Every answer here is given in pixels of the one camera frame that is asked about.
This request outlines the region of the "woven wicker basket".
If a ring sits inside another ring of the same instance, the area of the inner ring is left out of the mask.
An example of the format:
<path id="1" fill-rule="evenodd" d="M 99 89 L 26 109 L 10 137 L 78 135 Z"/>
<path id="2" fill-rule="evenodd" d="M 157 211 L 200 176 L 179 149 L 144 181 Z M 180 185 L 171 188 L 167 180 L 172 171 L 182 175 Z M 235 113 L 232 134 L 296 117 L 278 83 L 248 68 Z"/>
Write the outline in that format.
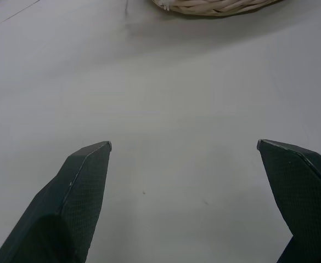
<path id="1" fill-rule="evenodd" d="M 282 0 L 152 0 L 165 11 L 185 15 L 226 17 L 256 11 Z"/>

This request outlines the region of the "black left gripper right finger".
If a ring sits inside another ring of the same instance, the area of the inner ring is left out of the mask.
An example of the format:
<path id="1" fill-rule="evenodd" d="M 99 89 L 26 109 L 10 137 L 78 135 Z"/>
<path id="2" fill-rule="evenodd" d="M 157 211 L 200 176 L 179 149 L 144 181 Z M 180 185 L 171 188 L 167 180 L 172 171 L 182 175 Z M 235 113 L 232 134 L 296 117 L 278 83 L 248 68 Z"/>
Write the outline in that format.
<path id="1" fill-rule="evenodd" d="M 257 150 L 292 234 L 277 263 L 321 263 L 321 155 L 266 139 L 258 141 Z"/>

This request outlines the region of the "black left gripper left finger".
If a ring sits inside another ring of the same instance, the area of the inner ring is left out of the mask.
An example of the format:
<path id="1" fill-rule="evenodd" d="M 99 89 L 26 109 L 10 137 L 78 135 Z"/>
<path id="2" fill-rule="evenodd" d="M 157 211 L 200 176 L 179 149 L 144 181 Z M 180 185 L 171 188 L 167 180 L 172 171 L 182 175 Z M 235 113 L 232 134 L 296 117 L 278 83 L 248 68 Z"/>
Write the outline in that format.
<path id="1" fill-rule="evenodd" d="M 103 203 L 112 144 L 69 155 L 0 247 L 0 263 L 85 263 Z"/>

